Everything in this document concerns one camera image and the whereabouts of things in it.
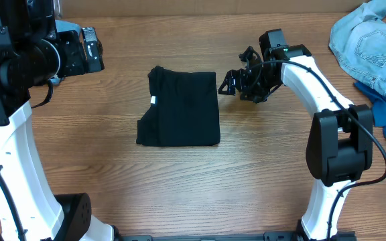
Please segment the black t-shirt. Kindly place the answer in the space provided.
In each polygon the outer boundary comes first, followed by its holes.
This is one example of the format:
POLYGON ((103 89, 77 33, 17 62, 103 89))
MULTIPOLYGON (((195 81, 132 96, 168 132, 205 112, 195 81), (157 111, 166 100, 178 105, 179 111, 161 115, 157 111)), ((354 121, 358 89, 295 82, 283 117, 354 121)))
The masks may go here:
POLYGON ((175 72, 156 66, 148 78, 150 108, 137 121, 137 144, 183 147, 220 143, 215 72, 175 72))

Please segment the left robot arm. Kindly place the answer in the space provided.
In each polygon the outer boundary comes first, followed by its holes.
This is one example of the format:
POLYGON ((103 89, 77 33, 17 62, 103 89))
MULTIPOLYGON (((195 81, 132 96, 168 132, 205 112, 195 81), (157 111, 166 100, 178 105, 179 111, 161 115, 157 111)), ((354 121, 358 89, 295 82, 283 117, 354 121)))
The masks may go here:
POLYGON ((104 69, 95 29, 61 13, 55 0, 0 0, 0 240, 120 239, 88 194, 52 193, 34 141, 30 89, 104 69))

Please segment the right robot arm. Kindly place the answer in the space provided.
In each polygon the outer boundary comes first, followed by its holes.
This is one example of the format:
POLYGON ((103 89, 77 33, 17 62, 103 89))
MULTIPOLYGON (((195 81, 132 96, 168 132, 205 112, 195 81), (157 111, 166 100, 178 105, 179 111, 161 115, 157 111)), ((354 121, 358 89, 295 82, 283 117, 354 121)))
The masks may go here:
POLYGON ((239 58, 243 69, 227 72, 219 94, 265 102, 280 86, 290 88, 312 118, 306 163, 314 178, 305 214, 291 232, 266 232, 264 240, 356 240, 340 232, 337 222, 349 193, 372 161, 372 142, 361 131, 372 130, 371 110, 341 95, 318 69, 303 45, 289 46, 281 29, 259 37, 260 52, 248 47, 239 58))

